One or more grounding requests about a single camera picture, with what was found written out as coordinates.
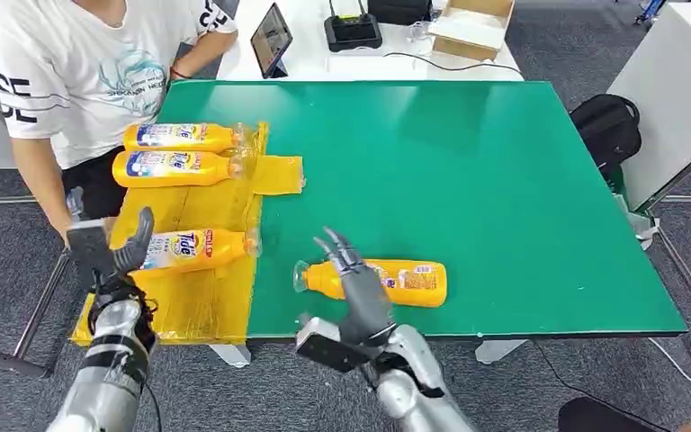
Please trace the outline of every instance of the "silver robotic arm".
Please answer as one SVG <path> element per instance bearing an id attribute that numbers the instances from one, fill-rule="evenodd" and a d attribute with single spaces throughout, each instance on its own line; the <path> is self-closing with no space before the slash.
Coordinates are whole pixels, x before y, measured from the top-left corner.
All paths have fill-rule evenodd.
<path id="1" fill-rule="evenodd" d="M 390 317 L 390 302 L 377 274 L 348 240 L 331 229 L 335 243 L 315 238 L 340 275 L 348 302 L 347 317 L 335 325 L 303 317 L 296 352 L 340 372 L 356 367 L 376 375 L 378 400 L 408 432 L 477 432 L 446 387 L 441 366 L 425 338 Z M 372 372 L 366 372 L 366 366 Z"/>
<path id="2" fill-rule="evenodd" d="M 88 327 L 94 338 L 49 432 L 133 429 L 156 335 L 150 327 L 154 310 L 128 272 L 143 264 L 152 228 L 152 211 L 145 208 L 136 235 L 114 251 L 107 249 L 100 220 L 79 222 L 69 231 L 80 270 L 91 267 L 93 273 Z"/>

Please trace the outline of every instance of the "floor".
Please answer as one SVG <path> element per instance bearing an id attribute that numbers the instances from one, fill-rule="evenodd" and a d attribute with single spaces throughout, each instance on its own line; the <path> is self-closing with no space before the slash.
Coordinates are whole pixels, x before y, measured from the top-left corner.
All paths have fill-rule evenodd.
<path id="1" fill-rule="evenodd" d="M 629 25 L 636 14 L 629 0 L 522 0 L 508 42 L 526 77 L 552 81 L 572 108 L 607 89 L 642 39 L 644 31 Z M 0 194 L 24 192 L 15 172 L 0 171 Z M 691 194 L 691 181 L 681 192 Z M 659 215 L 691 265 L 691 204 L 662 204 Z M 0 207 L 0 349 L 13 349 L 59 251 L 37 207 Z M 691 328 L 691 296 L 681 277 L 660 243 L 649 256 Z M 54 365 L 49 379 L 0 370 L 0 431 L 43 430 L 55 415 L 84 355 L 65 338 L 83 296 L 71 271 L 40 326 L 29 358 Z M 681 339 L 662 342 L 691 367 Z M 484 431 L 556 430 L 558 409 L 580 394 L 554 377 L 531 342 L 492 365 L 472 359 L 478 344 L 431 342 L 462 410 Z M 540 345 L 567 383 L 668 429 L 691 419 L 691 385 L 645 339 Z M 289 342 L 253 343 L 250 350 L 253 363 L 236 370 L 204 346 L 158 347 L 151 384 L 165 430 L 398 430 L 358 374 L 317 367 L 292 355 Z M 154 421 L 145 397 L 136 430 L 153 430 Z"/>

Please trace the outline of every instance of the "person's arm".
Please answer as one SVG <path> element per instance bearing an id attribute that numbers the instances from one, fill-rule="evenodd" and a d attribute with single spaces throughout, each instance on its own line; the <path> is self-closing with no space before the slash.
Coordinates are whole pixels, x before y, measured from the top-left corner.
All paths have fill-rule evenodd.
<path id="1" fill-rule="evenodd" d="M 173 65 L 176 74 L 171 74 L 171 78 L 177 79 L 192 77 L 228 51 L 237 40 L 237 25 L 211 0 L 175 1 L 184 17 L 182 42 L 193 45 Z"/>
<path id="2" fill-rule="evenodd" d="M 236 31 L 232 33 L 206 33 L 197 40 L 197 43 L 188 53 L 174 63 L 174 70 L 186 77 L 192 77 L 208 63 L 228 51 L 236 40 Z M 177 79 L 180 77 L 172 75 L 171 78 Z"/>
<path id="3" fill-rule="evenodd" d="M 12 138 L 14 162 L 22 180 L 43 209 L 49 223 L 67 244 L 70 211 L 65 204 L 62 170 L 57 165 L 49 139 Z"/>
<path id="4" fill-rule="evenodd" d="M 22 179 L 64 239 L 70 214 L 50 138 L 64 126 L 69 98 L 38 24 L 18 18 L 0 3 L 1 113 Z"/>

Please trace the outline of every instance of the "wristband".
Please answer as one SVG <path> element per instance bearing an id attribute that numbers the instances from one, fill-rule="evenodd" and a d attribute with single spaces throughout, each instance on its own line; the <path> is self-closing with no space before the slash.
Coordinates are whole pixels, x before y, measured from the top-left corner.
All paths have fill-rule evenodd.
<path id="1" fill-rule="evenodd" d="M 176 75 L 177 77 L 182 78 L 182 79 L 192 79 L 191 76 L 186 76 L 184 74 L 178 73 L 178 71 L 176 69 L 174 69 L 173 66 L 171 67 L 171 75 Z"/>

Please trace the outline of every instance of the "green table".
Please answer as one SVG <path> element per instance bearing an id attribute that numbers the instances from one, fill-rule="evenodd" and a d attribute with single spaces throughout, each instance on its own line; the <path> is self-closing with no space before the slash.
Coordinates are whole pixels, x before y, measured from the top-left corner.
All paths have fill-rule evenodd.
<path id="1" fill-rule="evenodd" d="M 364 257 L 446 265 L 444 306 L 394 310 L 428 336 L 686 331 L 547 83 L 191 82 L 159 121 L 266 121 L 268 154 L 303 156 L 303 194 L 264 201 L 250 338 L 345 313 L 292 289 L 324 225 Z"/>

